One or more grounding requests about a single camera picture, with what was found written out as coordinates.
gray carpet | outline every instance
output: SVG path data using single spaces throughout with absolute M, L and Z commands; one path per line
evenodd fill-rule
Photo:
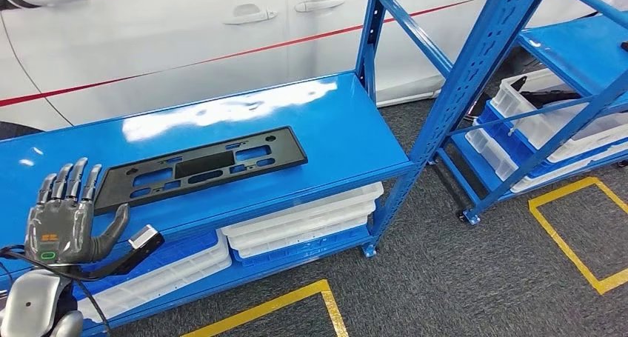
M 382 110 L 404 147 L 430 106 L 420 101 Z M 588 175 L 628 201 L 628 168 Z M 471 227 L 455 217 L 455 200 L 428 167 L 376 257 L 348 250 L 128 324 L 114 335 L 177 336 L 326 278 L 349 336 L 628 336 L 628 284 L 600 296 L 528 210 L 528 199 L 568 181 L 502 202 Z M 600 190 L 582 190 L 541 210 L 597 277 L 628 267 L 628 216 Z M 324 310 L 299 305 L 306 303 L 312 301 L 226 335 L 309 330 L 306 336 L 334 336 Z M 278 333 L 278 325 L 294 334 Z

cable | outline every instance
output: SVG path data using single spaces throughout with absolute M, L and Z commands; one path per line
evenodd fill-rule
M 87 289 L 87 287 L 85 287 L 85 284 L 83 284 L 82 281 L 77 280 L 76 285 L 78 285 L 78 287 L 80 287 L 81 290 L 83 290 L 83 294 L 85 294 L 85 296 L 90 300 L 90 302 L 94 306 L 94 309 L 96 309 L 96 312 L 98 313 L 98 316 L 100 316 L 102 324 L 104 325 L 104 331 L 107 334 L 107 336 L 111 336 L 111 326 L 109 326 L 109 321 L 107 320 L 107 317 L 102 312 L 102 309 L 96 302 L 96 299 L 94 298 L 92 293 L 90 293 L 90 291 Z
M 17 245 L 13 245 L 13 246 L 9 246 L 9 247 L 4 247 L 2 249 L 0 249 L 0 257 L 2 258 L 7 258 L 7 259 L 21 259 L 23 261 L 27 261 L 29 263 L 31 263 L 32 265 L 36 266 L 36 267 L 40 267 L 41 269 L 47 270 L 49 272 L 51 272 L 52 274 L 55 274 L 57 276 L 61 276 L 64 278 L 68 278 L 71 281 L 74 281 L 79 288 L 81 288 L 81 290 L 83 291 L 83 294 L 85 294 L 85 296 L 90 300 L 90 302 L 92 303 L 92 305 L 94 306 L 94 309 L 96 310 L 96 312 L 98 313 L 98 316 L 100 317 L 100 319 L 102 320 L 102 324 L 104 325 L 104 330 L 105 333 L 107 334 L 107 336 L 111 336 L 111 326 L 109 325 L 109 321 L 107 320 L 107 317 L 104 315 L 104 313 L 102 312 L 102 309 L 100 308 L 100 306 L 98 305 L 98 302 L 96 302 L 96 300 L 94 299 L 94 296 L 92 295 L 92 293 L 90 293 L 90 291 L 87 289 L 87 287 L 85 287 L 85 284 L 83 284 L 83 281 L 97 281 L 99 279 L 102 279 L 104 277 L 95 277 L 95 278 L 85 278 L 82 276 L 77 276 L 76 274 L 71 274 L 71 273 L 65 273 L 65 272 L 59 272 L 58 270 L 56 270 L 55 268 L 47 265 L 47 264 L 43 264 L 39 261 L 35 261 L 31 258 L 26 257 L 23 252 L 17 253 L 17 252 L 13 252 L 13 250 L 16 249 L 24 249 L 23 245 L 17 244 Z M 7 272 L 7 274 L 9 275 L 9 278 L 11 280 L 11 285 L 13 285 L 13 277 L 11 276 L 11 274 L 9 273 L 9 271 L 7 270 L 7 268 L 0 263 L 0 266 L 2 267 L 2 269 L 4 269 L 4 271 Z
M 11 275 L 11 272 L 2 263 L 0 263 L 0 268 L 2 268 L 7 276 L 9 276 L 9 282 L 11 283 L 11 286 L 13 286 L 13 276 Z
M 70 280 L 74 280 L 74 281 L 98 281 L 102 278 L 104 278 L 103 276 L 97 276 L 97 277 L 93 277 L 93 278 L 86 278 L 84 276 L 77 276 L 76 274 L 72 274 L 72 273 L 65 273 L 65 272 L 59 272 L 58 270 L 54 269 L 53 267 L 43 264 L 39 261 L 36 261 L 34 259 L 28 258 L 26 257 L 23 253 L 16 253 L 13 252 L 11 249 L 7 249 L 7 248 L 2 248 L 0 250 L 0 257 L 2 258 L 9 258 L 9 259 L 21 259 L 22 261 L 27 261 L 29 263 L 31 263 L 32 265 L 35 265 L 37 267 L 40 267 L 41 269 L 45 269 L 51 273 L 54 273 L 58 276 L 62 276 L 64 278 L 68 278 Z

blue plastic crate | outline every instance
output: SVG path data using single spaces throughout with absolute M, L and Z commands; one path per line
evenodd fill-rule
M 489 101 L 487 102 L 484 111 L 482 111 L 482 114 L 478 117 L 477 121 L 478 124 L 484 124 L 499 119 L 504 119 L 504 117 L 490 104 Z M 528 142 L 526 136 L 521 131 L 516 129 L 513 130 L 513 125 L 511 121 L 494 124 L 492 126 L 485 127 L 484 130 L 486 130 L 489 136 L 493 137 L 499 143 L 499 145 L 504 148 L 506 152 L 508 152 L 510 158 L 517 165 L 522 165 L 526 159 L 528 159 L 533 153 L 536 152 L 536 148 L 534 148 L 534 146 L 532 146 L 532 144 Z M 590 156 L 605 152 L 611 146 L 622 144 L 627 141 L 628 137 L 619 141 L 615 141 L 613 143 L 606 144 L 601 147 L 597 147 L 593 150 L 579 154 L 577 156 L 573 156 L 563 161 L 557 161 L 556 163 L 545 160 L 541 162 L 537 167 L 535 167 L 528 176 L 530 178 L 542 176 L 554 170 L 565 167 L 566 165 L 569 165 L 571 163 L 575 163 Z
M 125 276 L 109 276 L 103 278 L 98 281 L 85 283 L 85 286 L 92 294 L 99 293 L 103 290 L 109 289 L 110 287 L 115 287 L 116 285 L 130 280 L 132 278 L 136 278 L 143 274 L 149 273 L 157 268 L 163 267 L 164 265 L 168 265 L 179 259 L 183 259 L 185 257 L 191 256 L 192 254 L 198 253 L 202 250 L 206 250 L 210 247 L 215 246 L 218 243 L 218 236 L 216 235 L 215 230 L 209 230 L 204 232 L 203 234 L 182 238 L 177 241 L 165 241 L 160 248 L 158 248 L 153 254 L 148 256 L 142 263 L 140 263 L 135 269 L 131 270 Z M 121 254 L 125 254 L 131 249 L 130 244 L 126 244 L 126 250 Z M 85 267 L 85 270 L 91 271 L 97 269 L 98 267 L 102 267 L 111 261 L 115 261 L 120 258 L 121 254 L 112 254 L 109 258 L 99 262 L 98 264 L 92 264 L 88 267 Z M 74 296 L 77 300 L 81 300 L 85 298 L 85 294 L 76 288 L 73 292 Z
M 266 264 L 272 261 L 277 261 L 296 254 L 308 253 L 309 256 L 315 256 L 320 252 L 327 250 L 328 246 L 335 246 L 338 244 L 344 244 L 355 240 L 357 237 L 364 236 L 364 231 L 368 229 L 366 225 L 357 226 L 348 230 L 333 233 L 331 235 L 315 238 L 311 241 L 302 242 L 299 244 L 293 244 L 291 246 L 280 248 L 278 250 L 271 250 L 267 253 L 258 254 L 249 258 L 242 258 L 238 254 L 237 250 L 233 250 L 233 258 L 239 261 L 244 267 L 251 267 L 254 265 Z

car door handle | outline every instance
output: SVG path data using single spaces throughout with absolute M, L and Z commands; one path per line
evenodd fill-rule
M 311 13 L 316 10 L 329 9 L 344 4 L 344 0 L 309 0 L 295 5 L 298 13 Z
M 277 11 L 260 9 L 255 4 L 242 4 L 233 9 L 233 15 L 222 23 L 224 24 L 249 24 L 273 19 L 277 16 Z

shelf surface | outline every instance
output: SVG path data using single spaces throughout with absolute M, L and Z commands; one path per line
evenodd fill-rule
M 366 227 L 362 227 L 359 231 L 359 234 L 351 241 L 343 241 L 339 244 L 313 249 L 277 261 L 271 261 L 268 264 L 243 267 L 239 261 L 233 259 L 231 267 L 147 302 L 120 316 L 111 318 L 110 325 L 111 327 L 117 327 L 140 318 L 145 318 L 163 310 L 171 309 L 205 296 L 263 278 L 270 274 L 277 273 L 278 271 L 287 270 L 333 253 L 341 252 L 342 250 L 357 247 L 371 239 Z M 91 320 L 84 322 L 83 336 L 93 336 L 100 332 L 102 332 L 100 324 L 94 323 Z
M 86 156 L 103 170 L 177 150 L 291 126 L 307 164 L 131 208 L 126 240 L 146 224 L 166 239 L 223 227 L 397 176 L 405 152 L 354 73 L 0 141 L 2 246 L 21 244 L 48 173 Z M 94 235 L 113 214 L 94 220 Z M 10 271 L 26 267 L 6 261 Z
M 458 152 L 461 154 L 462 158 L 471 168 L 471 171 L 477 176 L 480 182 L 484 185 L 484 187 L 488 191 L 493 191 L 497 189 L 497 187 L 503 183 L 503 181 L 495 174 L 495 170 L 491 167 L 489 162 L 480 155 L 480 153 L 476 152 L 473 146 L 464 138 L 464 133 L 457 133 L 451 136 L 451 141 L 454 146 L 458 149 Z M 532 186 L 527 188 L 526 190 L 522 190 L 517 193 L 513 193 L 512 191 L 507 191 L 503 194 L 499 201 L 506 200 L 508 198 L 512 198 L 515 196 L 519 196 L 521 194 L 528 193 L 530 191 L 536 190 L 539 187 L 544 187 L 545 185 L 560 181 L 564 178 L 568 178 L 570 176 L 577 175 L 579 173 L 586 172 L 588 170 L 595 169 L 597 167 L 603 167 L 605 165 L 613 164 L 618 161 L 622 161 L 628 158 L 628 150 L 616 153 L 612 156 L 606 157 L 604 159 L 599 159 L 597 161 L 590 162 L 586 167 L 575 170 L 571 173 L 564 174 L 562 176 L 553 178 L 551 180 L 545 181 L 541 184 Z
M 519 35 L 522 47 L 583 96 L 599 94 L 628 69 L 628 52 L 621 48 L 626 40 L 628 30 L 605 16 L 532 28 Z M 612 111 L 627 105 L 624 94 Z

